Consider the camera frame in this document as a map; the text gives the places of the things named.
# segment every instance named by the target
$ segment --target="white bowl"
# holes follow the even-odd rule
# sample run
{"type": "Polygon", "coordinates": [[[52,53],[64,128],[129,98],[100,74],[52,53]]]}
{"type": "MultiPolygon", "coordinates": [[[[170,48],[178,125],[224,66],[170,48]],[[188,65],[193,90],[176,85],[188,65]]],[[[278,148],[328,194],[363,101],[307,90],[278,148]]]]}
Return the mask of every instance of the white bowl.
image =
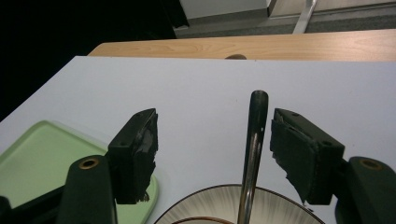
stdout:
{"type": "MultiPolygon", "coordinates": [[[[236,223],[240,194],[241,185],[221,185],[199,190],[175,203],[155,223],[236,223]]],[[[263,223],[324,222],[293,200],[268,189],[256,188],[250,224],[263,223]]]]}

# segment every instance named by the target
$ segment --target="metal spoon handle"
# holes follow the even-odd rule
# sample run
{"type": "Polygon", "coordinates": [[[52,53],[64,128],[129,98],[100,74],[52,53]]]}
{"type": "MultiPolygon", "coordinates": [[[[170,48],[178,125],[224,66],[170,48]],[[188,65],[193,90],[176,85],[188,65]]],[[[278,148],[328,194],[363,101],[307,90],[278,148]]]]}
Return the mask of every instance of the metal spoon handle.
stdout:
{"type": "Polygon", "coordinates": [[[262,142],[264,139],[267,113],[268,94],[265,91],[254,91],[251,93],[247,124],[247,148],[238,212],[238,224],[248,224],[250,221],[254,190],[256,188],[260,158],[262,155],[262,142]]]}

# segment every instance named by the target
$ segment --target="gray floor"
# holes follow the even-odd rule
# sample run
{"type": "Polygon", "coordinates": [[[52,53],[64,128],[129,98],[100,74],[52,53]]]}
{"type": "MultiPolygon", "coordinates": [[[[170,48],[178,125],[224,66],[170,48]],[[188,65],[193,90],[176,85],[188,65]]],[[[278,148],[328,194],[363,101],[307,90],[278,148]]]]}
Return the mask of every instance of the gray floor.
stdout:
{"type": "MultiPolygon", "coordinates": [[[[266,10],[254,10],[189,20],[190,27],[175,30],[177,38],[291,34],[298,17],[270,19],[266,10]]],[[[396,28],[396,5],[315,14],[306,33],[396,28]]]]}

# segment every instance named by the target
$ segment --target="table surface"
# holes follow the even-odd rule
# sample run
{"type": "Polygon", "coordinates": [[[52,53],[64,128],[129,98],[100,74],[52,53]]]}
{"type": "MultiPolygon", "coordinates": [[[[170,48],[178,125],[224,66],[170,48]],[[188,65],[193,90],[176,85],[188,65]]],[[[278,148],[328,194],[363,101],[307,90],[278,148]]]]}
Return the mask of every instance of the table surface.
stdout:
{"type": "Polygon", "coordinates": [[[396,29],[104,43],[90,56],[250,60],[396,61],[396,29]]]}

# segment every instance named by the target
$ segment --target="green plastic tray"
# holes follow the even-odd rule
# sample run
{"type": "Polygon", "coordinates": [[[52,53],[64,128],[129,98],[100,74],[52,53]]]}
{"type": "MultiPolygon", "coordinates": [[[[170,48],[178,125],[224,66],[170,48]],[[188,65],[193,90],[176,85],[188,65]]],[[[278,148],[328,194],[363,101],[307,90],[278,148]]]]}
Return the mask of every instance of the green plastic tray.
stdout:
{"type": "MultiPolygon", "coordinates": [[[[90,155],[104,155],[106,148],[62,125],[40,121],[0,155],[0,195],[11,207],[56,189],[66,180],[69,166],[90,155]]],[[[117,204],[120,224],[145,223],[157,202],[158,184],[151,177],[150,200],[133,205],[117,204]]]]}

